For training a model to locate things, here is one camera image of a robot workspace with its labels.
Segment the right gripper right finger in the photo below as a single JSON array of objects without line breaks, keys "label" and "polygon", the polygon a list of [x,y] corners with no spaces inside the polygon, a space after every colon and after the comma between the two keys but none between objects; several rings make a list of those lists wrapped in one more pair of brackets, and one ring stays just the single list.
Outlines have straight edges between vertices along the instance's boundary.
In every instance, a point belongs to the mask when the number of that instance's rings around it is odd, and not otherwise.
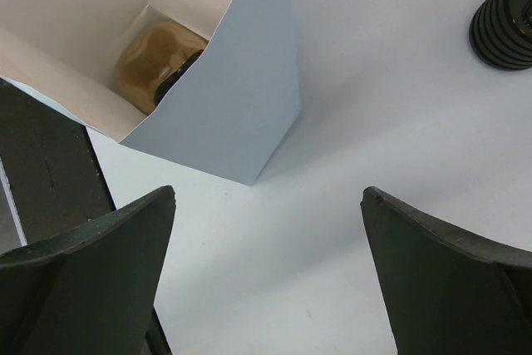
[{"label": "right gripper right finger", "polygon": [[379,190],[362,220],[400,354],[529,354],[531,253]]}]

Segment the black lid stack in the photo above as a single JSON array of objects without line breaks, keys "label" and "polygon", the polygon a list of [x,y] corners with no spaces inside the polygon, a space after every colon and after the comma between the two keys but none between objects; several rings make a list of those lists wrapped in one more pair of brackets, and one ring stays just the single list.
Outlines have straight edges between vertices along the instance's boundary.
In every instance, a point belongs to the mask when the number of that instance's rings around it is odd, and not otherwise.
[{"label": "black lid stack", "polygon": [[490,67],[531,68],[531,0],[485,0],[469,26],[470,47]]}]

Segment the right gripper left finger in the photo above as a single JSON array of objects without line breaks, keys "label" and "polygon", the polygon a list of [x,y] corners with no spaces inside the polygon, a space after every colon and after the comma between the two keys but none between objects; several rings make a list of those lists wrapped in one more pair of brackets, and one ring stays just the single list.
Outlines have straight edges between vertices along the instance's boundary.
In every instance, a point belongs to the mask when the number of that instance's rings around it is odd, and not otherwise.
[{"label": "right gripper left finger", "polygon": [[167,185],[1,256],[3,354],[139,354],[175,218]]}]

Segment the light blue paper bag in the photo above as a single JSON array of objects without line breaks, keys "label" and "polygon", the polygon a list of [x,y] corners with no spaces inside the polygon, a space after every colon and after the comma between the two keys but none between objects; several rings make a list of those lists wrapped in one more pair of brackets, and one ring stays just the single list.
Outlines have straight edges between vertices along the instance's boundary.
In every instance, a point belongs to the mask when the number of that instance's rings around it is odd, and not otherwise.
[{"label": "light blue paper bag", "polygon": [[[116,67],[163,21],[208,44],[146,115]],[[244,185],[300,112],[291,0],[1,0],[1,76],[123,146]]]}]

